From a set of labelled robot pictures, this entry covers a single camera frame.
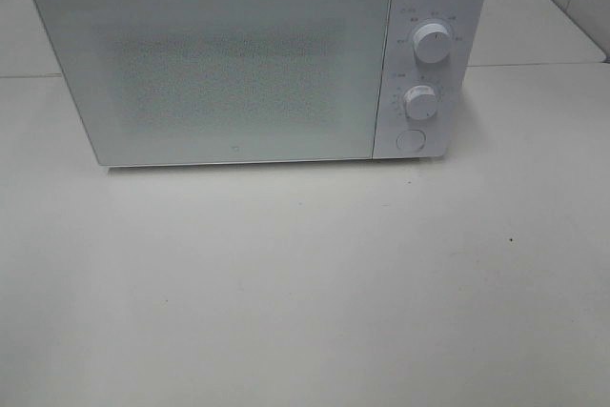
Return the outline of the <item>white microwave door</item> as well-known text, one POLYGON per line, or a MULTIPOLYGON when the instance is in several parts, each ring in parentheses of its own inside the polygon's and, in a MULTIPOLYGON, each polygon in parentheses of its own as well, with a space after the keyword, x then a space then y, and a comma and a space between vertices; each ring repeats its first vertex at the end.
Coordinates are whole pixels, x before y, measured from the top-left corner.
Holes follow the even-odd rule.
POLYGON ((389 0, 34 0, 107 167, 368 158, 389 0))

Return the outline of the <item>white timer knob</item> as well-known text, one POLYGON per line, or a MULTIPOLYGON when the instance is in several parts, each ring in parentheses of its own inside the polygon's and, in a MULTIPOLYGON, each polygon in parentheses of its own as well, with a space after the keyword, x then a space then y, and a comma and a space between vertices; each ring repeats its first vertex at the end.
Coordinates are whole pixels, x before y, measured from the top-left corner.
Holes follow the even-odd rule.
POLYGON ((436 115, 440 96, 432 86, 416 85, 403 94, 402 101, 406 116, 422 121, 436 115))

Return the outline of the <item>round white door button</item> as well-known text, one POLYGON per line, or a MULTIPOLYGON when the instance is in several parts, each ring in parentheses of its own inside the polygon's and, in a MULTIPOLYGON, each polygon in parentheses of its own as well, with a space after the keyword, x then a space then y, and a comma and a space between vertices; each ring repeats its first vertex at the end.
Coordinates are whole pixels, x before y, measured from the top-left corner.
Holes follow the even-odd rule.
POLYGON ((396 139, 396 147, 404 153, 420 151, 426 142, 426 135, 421 130, 406 130, 396 139))

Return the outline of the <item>upper white power knob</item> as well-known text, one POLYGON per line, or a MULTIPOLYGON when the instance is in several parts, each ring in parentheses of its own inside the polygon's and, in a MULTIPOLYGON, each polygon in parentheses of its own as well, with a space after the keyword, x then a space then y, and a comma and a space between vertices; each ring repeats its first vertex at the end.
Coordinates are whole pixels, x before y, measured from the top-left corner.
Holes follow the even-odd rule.
POLYGON ((413 48, 418 60, 425 64, 436 64, 449 55, 452 34, 443 23, 425 23, 413 33, 413 48))

